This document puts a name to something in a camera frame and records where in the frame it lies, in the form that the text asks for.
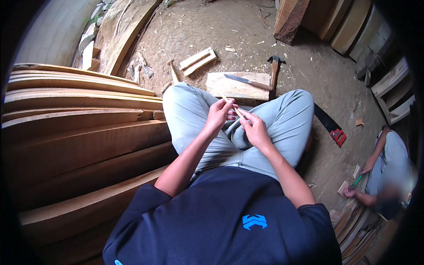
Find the light gray pants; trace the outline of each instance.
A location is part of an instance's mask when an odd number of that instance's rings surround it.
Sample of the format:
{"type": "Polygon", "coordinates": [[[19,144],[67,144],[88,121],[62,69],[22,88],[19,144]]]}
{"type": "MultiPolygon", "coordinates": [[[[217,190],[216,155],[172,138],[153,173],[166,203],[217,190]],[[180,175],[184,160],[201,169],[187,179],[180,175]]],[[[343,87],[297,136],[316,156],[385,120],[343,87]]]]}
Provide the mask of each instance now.
{"type": "MultiPolygon", "coordinates": [[[[199,135],[206,124],[209,107],[218,101],[209,93],[180,82],[163,95],[163,110],[178,154],[199,135]]],[[[295,167],[305,149],[314,115],[314,101],[304,90],[290,91],[249,112],[265,123],[272,143],[295,167]]],[[[226,121],[224,128],[206,149],[196,170],[236,166],[277,179],[269,161],[247,140],[240,122],[226,121]]]]}

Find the knife blade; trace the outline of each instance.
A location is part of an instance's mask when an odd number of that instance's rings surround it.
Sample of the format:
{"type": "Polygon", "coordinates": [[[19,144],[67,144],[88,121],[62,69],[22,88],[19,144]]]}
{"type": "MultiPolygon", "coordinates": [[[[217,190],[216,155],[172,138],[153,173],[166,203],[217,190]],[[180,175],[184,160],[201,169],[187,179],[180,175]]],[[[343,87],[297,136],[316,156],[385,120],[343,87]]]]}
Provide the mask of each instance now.
{"type": "Polygon", "coordinates": [[[259,87],[259,88],[262,88],[262,89],[265,89],[265,90],[271,91],[273,89],[272,86],[268,86],[268,85],[258,83],[258,82],[255,82],[255,81],[249,81],[249,80],[242,78],[242,77],[239,77],[239,76],[227,75],[227,74],[224,74],[224,76],[229,78],[229,79],[237,80],[237,81],[252,85],[254,87],[259,87]]]}

